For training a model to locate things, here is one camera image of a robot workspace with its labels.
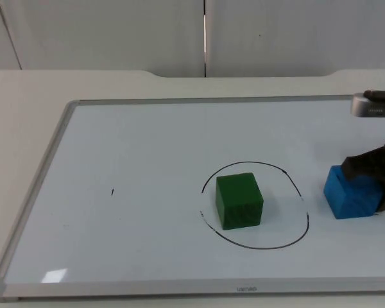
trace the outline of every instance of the white table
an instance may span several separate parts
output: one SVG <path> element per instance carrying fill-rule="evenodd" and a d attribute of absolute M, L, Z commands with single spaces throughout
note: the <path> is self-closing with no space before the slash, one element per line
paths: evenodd
<path fill-rule="evenodd" d="M 385 70 L 317 78 L 161 78 L 139 71 L 0 71 L 0 251 L 64 105 L 72 99 L 343 95 L 385 90 Z M 122 307 L 122 300 L 51 302 Z M 125 300 L 127 307 L 385 307 L 385 295 Z M 43 303 L 0 304 L 42 307 Z"/>

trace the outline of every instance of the green block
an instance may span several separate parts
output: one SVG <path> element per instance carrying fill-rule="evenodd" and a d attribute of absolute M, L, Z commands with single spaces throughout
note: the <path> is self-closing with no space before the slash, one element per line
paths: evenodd
<path fill-rule="evenodd" d="M 263 204 L 252 173 L 217 177 L 216 205 L 223 230 L 259 225 Z"/>

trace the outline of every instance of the black mark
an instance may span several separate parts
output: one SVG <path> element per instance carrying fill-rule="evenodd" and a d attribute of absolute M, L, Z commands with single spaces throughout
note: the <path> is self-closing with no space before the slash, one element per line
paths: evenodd
<path fill-rule="evenodd" d="M 214 172 L 210 177 L 209 179 L 205 182 L 204 186 L 203 186 L 203 189 L 201 190 L 201 193 L 203 194 L 204 193 L 204 190 L 207 186 L 207 184 L 210 182 L 210 180 L 217 174 L 219 173 L 221 170 L 224 170 L 228 167 L 231 167 L 231 166 L 234 166 L 234 165 L 238 165 L 238 164 L 260 164 L 260 165 L 265 165 L 265 166 L 270 166 L 270 167 L 274 167 L 275 169 L 278 169 L 278 170 L 281 170 L 287 177 L 288 179 L 291 181 L 291 183 L 293 184 L 296 192 L 298 193 L 299 197 L 301 198 L 301 200 L 303 201 L 304 199 L 302 198 L 302 195 L 301 195 L 301 192 L 300 190 L 297 188 L 297 186 L 295 185 L 293 179 L 290 177 L 290 175 L 288 174 L 288 172 L 282 168 L 279 168 L 278 166 L 276 165 L 273 165 L 273 164 L 268 164 L 266 162 L 256 162 L 256 161 L 252 161 L 252 160 L 247 160 L 247 161 L 243 161 L 243 162 L 234 162 L 233 164 L 229 164 L 229 165 L 226 165 L 224 167 L 222 167 L 221 169 L 218 169 L 216 172 Z M 226 236 L 223 236 L 221 233 L 219 233 L 213 226 L 211 226 L 208 221 L 205 219 L 204 217 L 204 214 L 202 211 L 200 211 L 200 214 L 201 214 L 201 217 L 202 219 L 204 220 L 205 224 L 212 230 L 214 231 L 218 236 L 222 237 L 224 240 L 232 243 L 232 244 L 235 244 L 237 246 L 240 246 L 240 247 L 243 247 L 243 248 L 247 248 L 247 249 L 254 249 L 254 250 L 275 250 L 275 249 L 281 249 L 281 248 L 285 248 L 285 247 L 288 247 L 288 246 L 291 246 L 291 245 L 294 245 L 296 244 L 297 242 L 301 241 L 308 233 L 309 231 L 309 214 L 308 212 L 306 212 L 307 214 L 307 226 L 305 228 L 305 231 L 303 232 L 303 234 L 298 238 L 296 239 L 295 241 L 293 242 L 290 242 L 288 244 L 285 244 L 285 245 L 281 245 L 281 246 L 273 246 L 273 247 L 252 247 L 252 246 L 247 246 L 247 245 L 243 245 L 243 244 L 240 244 L 240 243 L 237 243 L 237 242 L 234 242 L 233 240 L 227 238 Z"/>

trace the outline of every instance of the blue cube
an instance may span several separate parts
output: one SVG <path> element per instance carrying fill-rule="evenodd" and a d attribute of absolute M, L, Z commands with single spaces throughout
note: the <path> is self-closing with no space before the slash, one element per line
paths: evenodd
<path fill-rule="evenodd" d="M 332 166 L 323 189 L 336 219 L 372 216 L 378 209 L 383 190 L 370 176 L 347 180 L 341 166 Z"/>

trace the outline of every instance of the whiteboard frame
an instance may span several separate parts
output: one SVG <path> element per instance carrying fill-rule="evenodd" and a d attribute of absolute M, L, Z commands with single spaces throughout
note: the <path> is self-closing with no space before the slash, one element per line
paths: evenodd
<path fill-rule="evenodd" d="M 192 98 L 71 101 L 63 111 L 51 142 L 41 160 L 0 256 L 0 302 L 21 298 L 65 298 L 89 296 L 205 295 L 232 293 L 340 293 L 385 292 L 385 277 L 352 278 L 244 278 L 152 280 L 133 282 L 88 282 L 57 284 L 5 284 L 4 278 L 19 239 L 34 206 L 51 161 L 77 106 L 169 103 L 244 103 L 351 99 L 351 96 L 288 96 L 273 98 Z"/>

